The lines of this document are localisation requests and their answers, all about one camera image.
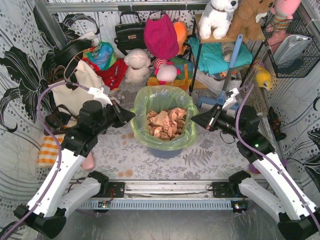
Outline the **green trash bag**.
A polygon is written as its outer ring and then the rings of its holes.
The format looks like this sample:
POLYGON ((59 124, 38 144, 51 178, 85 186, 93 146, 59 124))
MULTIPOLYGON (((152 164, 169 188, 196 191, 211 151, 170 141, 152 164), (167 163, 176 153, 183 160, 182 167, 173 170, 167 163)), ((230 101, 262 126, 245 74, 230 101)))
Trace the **green trash bag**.
POLYGON ((148 148, 176 151, 193 145, 196 127, 191 117, 198 109, 179 87, 146 86, 136 95, 130 121, 134 136, 148 148))

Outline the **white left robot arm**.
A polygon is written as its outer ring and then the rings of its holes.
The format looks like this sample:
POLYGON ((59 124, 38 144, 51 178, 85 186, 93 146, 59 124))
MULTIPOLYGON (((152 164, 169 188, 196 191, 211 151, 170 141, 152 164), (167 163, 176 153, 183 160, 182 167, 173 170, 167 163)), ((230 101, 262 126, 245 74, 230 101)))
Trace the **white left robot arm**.
POLYGON ((113 193, 109 178, 93 171, 78 187, 64 194, 75 171, 98 143, 98 136, 110 127, 123 127, 134 117, 133 112, 114 100, 106 105, 97 100, 86 101, 77 124, 59 144, 61 153, 45 181, 26 205, 15 209, 14 215, 23 224, 53 239, 62 231, 69 215, 87 199, 113 193))

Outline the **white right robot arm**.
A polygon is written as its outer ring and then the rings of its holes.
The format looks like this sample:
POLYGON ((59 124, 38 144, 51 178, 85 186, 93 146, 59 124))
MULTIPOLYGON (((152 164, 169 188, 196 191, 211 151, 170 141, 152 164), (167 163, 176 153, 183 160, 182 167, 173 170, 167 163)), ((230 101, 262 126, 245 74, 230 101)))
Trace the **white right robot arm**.
POLYGON ((221 105, 215 104, 191 120, 210 132, 221 130, 237 138, 240 154, 264 176, 274 191, 270 193, 241 170, 228 178, 234 196, 252 199, 275 220, 287 240, 305 240, 320 230, 319 207, 301 191, 272 144, 259 132, 260 118, 254 107, 244 105, 231 117, 221 105))

